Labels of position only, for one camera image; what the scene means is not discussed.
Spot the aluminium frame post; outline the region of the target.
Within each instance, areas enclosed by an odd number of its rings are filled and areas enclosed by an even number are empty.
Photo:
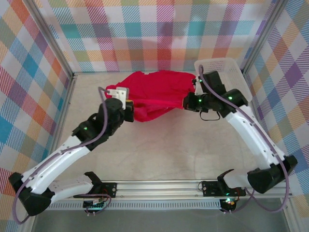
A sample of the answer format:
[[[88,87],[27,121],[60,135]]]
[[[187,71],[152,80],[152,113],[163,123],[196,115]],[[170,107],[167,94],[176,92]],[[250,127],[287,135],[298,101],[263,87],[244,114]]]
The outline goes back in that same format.
[[[52,31],[50,30],[50,27],[48,26],[48,23],[46,22],[43,15],[41,14],[35,1],[34,0],[23,0],[23,3],[25,4],[30,14],[34,18],[34,21],[36,22],[39,29],[41,30],[42,35],[46,39],[47,43],[50,45],[61,67],[65,70],[66,74],[68,74],[69,76],[74,76],[73,70],[71,69],[69,63],[67,62],[67,59],[65,58],[62,50],[60,49],[60,46],[58,45],[55,37],[52,34]]]
[[[253,26],[253,40],[246,48],[240,70],[244,77],[249,74],[249,70],[254,65],[263,45],[270,36],[276,22],[282,14],[289,0],[266,0],[257,21]]]

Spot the white perforated plastic basket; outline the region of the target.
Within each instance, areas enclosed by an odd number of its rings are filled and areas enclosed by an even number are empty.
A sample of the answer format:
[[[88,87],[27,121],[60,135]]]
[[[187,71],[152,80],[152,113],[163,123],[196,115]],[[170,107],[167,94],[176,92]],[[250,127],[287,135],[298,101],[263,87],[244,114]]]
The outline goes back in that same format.
[[[199,76],[198,68],[203,66],[203,73],[210,73],[212,71],[217,71],[222,84],[224,84],[226,91],[232,89],[238,89],[248,102],[251,102],[253,96],[250,89],[243,77],[241,70],[232,58],[210,58],[197,60],[194,63],[196,71],[196,79]]]

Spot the long aluminium base rail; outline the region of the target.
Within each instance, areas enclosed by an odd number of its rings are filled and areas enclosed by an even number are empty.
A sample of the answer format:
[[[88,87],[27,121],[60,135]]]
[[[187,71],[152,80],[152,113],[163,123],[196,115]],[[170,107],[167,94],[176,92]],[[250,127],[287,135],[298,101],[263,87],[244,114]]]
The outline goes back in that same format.
[[[152,181],[117,181],[111,193],[114,200],[188,200],[203,197],[208,199],[249,198],[241,190],[231,193],[217,193],[204,187],[201,180],[152,180]]]

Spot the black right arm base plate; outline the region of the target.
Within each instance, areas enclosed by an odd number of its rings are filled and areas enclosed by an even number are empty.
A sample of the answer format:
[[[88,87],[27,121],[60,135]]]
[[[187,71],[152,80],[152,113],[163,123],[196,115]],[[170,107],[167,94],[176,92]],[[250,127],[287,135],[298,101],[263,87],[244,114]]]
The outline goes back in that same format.
[[[246,196],[242,188],[230,188],[223,181],[202,181],[201,190],[204,197],[238,197]]]

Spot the red t-shirt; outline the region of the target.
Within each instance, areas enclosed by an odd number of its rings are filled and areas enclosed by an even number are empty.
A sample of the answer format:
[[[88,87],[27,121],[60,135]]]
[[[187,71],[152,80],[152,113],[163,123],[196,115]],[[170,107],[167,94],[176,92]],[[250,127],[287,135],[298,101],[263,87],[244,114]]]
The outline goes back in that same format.
[[[146,74],[138,71],[107,89],[128,88],[128,99],[134,103],[134,119],[147,122],[173,109],[183,109],[183,99],[195,92],[195,78],[187,72],[162,70]]]

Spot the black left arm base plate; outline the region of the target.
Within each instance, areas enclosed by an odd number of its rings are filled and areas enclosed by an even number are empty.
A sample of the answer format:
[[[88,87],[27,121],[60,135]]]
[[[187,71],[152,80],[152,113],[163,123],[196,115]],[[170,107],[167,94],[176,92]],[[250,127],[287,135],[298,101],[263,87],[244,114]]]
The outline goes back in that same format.
[[[112,198],[116,197],[117,193],[117,183],[115,182],[102,182],[95,190],[96,194],[108,194]]]

